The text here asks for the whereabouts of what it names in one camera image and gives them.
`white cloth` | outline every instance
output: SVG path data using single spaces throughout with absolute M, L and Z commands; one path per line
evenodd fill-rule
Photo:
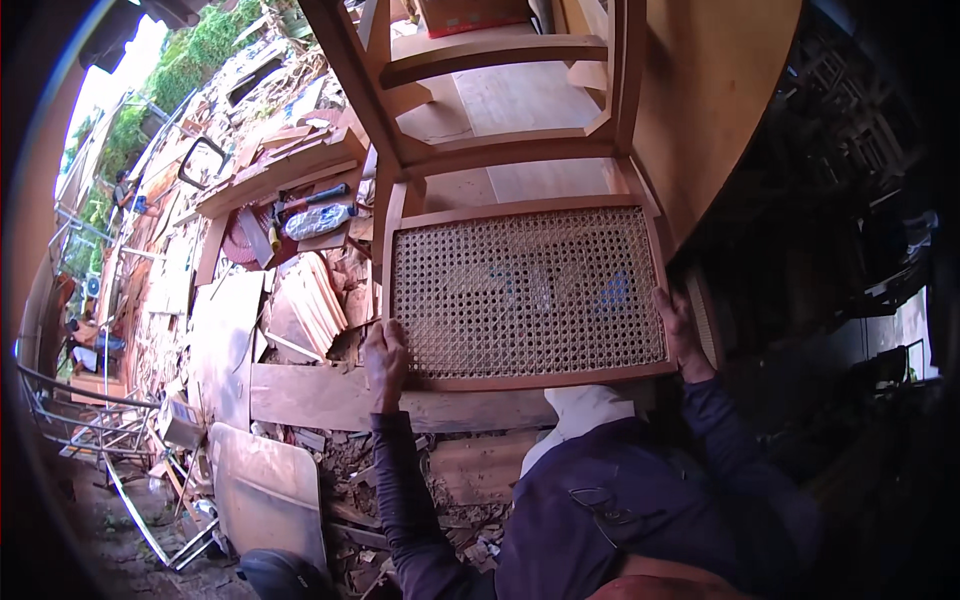
M 97 353 L 93 350 L 83 346 L 75 346 L 73 357 L 77 359 L 77 362 L 84 363 L 84 368 L 88 371 L 97 371 Z
M 543 395 L 553 410 L 557 411 L 559 420 L 557 427 L 534 444 L 523 457 L 520 477 L 555 445 L 579 438 L 597 425 L 636 416 L 630 400 L 603 385 L 548 388 L 543 390 Z

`wood pile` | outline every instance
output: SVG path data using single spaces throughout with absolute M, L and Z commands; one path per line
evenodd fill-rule
M 286 139 L 285 146 L 271 152 L 281 148 L 289 150 L 266 156 L 264 160 L 244 167 L 243 161 L 253 160 L 262 141 L 263 138 L 257 139 L 255 144 L 243 147 L 237 159 L 237 166 L 241 170 L 206 192 L 195 207 L 198 213 L 208 219 L 225 216 L 235 208 L 269 196 L 278 189 L 286 189 L 291 182 L 302 180 L 309 174 L 318 173 L 317 179 L 320 179 L 324 176 L 320 173 L 332 166 L 352 160 L 363 162 L 367 154 L 367 149 L 353 130 L 344 127 L 330 135 L 317 132 Z
M 290 294 L 297 320 L 314 349 L 321 356 L 326 355 L 348 323 L 323 260 L 313 252 L 301 254 L 300 261 L 283 279 L 283 287 Z

